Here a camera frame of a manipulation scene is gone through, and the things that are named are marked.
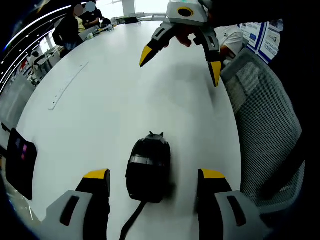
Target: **ceiling light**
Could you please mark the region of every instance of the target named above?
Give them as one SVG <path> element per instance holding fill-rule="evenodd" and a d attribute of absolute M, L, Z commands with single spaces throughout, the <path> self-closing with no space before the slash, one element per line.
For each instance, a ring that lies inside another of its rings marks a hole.
<path fill-rule="evenodd" d="M 22 58 L 22 60 L 18 63 L 18 65 L 12 70 L 12 72 L 14 72 L 16 70 L 16 68 L 19 66 L 20 63 L 22 63 L 22 61 L 27 57 L 28 55 L 25 55 L 24 58 Z M 3 82 L 4 77 L 6 76 L 6 74 L 8 73 L 8 71 L 5 73 L 5 75 L 3 76 L 3 78 L 1 79 L 1 82 L 3 83 L 3 86 L 0 90 L 0 94 L 2 93 L 3 89 L 5 88 L 5 84 L 9 81 L 9 78 Z"/>
<path fill-rule="evenodd" d="M 39 44 L 37 46 L 35 46 L 34 48 L 32 48 L 32 50 L 35 50 L 38 46 L 39 46 Z"/>
<path fill-rule="evenodd" d="M 37 40 L 35 40 L 33 43 L 31 43 L 25 50 L 23 50 L 24 52 L 25 51 L 27 51 L 32 45 L 34 45 L 39 39 L 41 39 L 41 38 L 43 38 L 45 35 L 47 35 L 47 34 L 49 34 L 50 33 L 50 31 L 48 31 L 47 33 L 45 33 L 45 34 L 43 34 L 41 37 L 39 37 Z M 1 81 L 0 82 L 2 82 L 3 80 L 4 80 L 4 78 L 5 78 L 5 76 L 7 75 L 7 73 L 9 72 L 9 70 L 11 69 L 11 67 L 16 63 L 16 61 L 18 61 L 18 59 L 23 55 L 24 53 L 21 53 L 17 58 L 16 58 L 16 60 L 14 60 L 13 61 L 13 63 L 11 64 L 11 66 L 8 68 L 8 70 L 5 72 L 5 74 L 4 74 L 4 76 L 2 77 L 2 79 L 1 79 Z"/>
<path fill-rule="evenodd" d="M 11 38 L 11 40 L 7 43 L 7 45 L 5 46 L 4 49 L 6 49 L 18 36 L 20 36 L 20 34 L 22 34 L 25 30 L 27 30 L 28 28 L 30 28 L 33 24 L 41 21 L 42 19 L 50 16 L 51 14 L 55 14 L 55 13 L 61 11 L 61 10 L 68 9 L 68 8 L 70 8 L 70 7 L 71 7 L 71 5 L 65 6 L 65 7 L 62 7 L 62 8 L 59 8 L 59 9 L 57 9 L 57 10 L 55 10 L 55 11 L 52 11 L 52 12 L 49 12 L 48 14 L 46 14 L 46 15 L 38 18 L 37 20 L 33 21 L 33 22 L 30 23 L 28 26 L 26 26 L 25 28 L 23 28 L 20 32 L 18 32 L 13 38 Z"/>

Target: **black computer mouse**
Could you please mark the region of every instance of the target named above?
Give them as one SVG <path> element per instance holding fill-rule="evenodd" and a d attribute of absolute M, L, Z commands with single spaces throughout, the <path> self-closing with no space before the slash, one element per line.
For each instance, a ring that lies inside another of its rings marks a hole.
<path fill-rule="evenodd" d="M 171 152 L 164 133 L 150 134 L 134 145 L 127 169 L 126 188 L 130 198 L 160 203 L 169 186 Z"/>

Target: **gray mesh chair back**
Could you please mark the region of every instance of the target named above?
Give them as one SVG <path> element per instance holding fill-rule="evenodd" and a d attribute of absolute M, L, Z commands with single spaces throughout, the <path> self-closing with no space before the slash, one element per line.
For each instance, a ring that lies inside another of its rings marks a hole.
<path fill-rule="evenodd" d="M 241 192 L 261 214 L 281 211 L 298 197 L 305 163 L 272 199 L 259 197 L 261 186 L 284 162 L 302 133 L 291 101 L 275 73 L 248 49 L 221 72 L 239 133 Z"/>

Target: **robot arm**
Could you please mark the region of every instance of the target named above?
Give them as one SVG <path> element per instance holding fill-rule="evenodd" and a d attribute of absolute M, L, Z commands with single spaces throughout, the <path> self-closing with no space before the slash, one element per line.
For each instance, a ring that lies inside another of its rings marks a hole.
<path fill-rule="evenodd" d="M 154 58 L 168 44 L 175 36 L 177 28 L 181 25 L 194 26 L 196 29 L 194 42 L 197 46 L 203 46 L 213 84 L 217 87 L 221 71 L 220 47 L 214 29 L 208 24 L 208 15 L 204 9 L 204 6 L 210 9 L 211 4 L 209 0 L 170 1 L 167 7 L 167 19 L 156 29 L 151 41 L 143 49 L 140 67 Z"/>

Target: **desk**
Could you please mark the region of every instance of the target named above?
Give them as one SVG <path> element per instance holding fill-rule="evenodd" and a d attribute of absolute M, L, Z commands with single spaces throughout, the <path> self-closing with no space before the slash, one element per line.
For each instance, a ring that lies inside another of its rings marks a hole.
<path fill-rule="evenodd" d="M 120 237 L 139 205 L 129 197 L 126 169 L 138 139 L 149 131 L 171 147 L 172 198 L 147 204 L 127 239 L 199 239 L 195 213 L 198 169 L 222 172 L 240 189 L 241 154 L 232 106 L 223 82 L 213 87 L 204 50 L 173 39 L 143 68 L 144 46 L 160 22 L 119 25 L 64 57 L 34 91 L 17 130 L 38 150 L 30 206 L 40 220 L 46 208 L 82 177 L 108 168 L 108 239 Z M 79 65 L 54 110 L 59 87 Z"/>

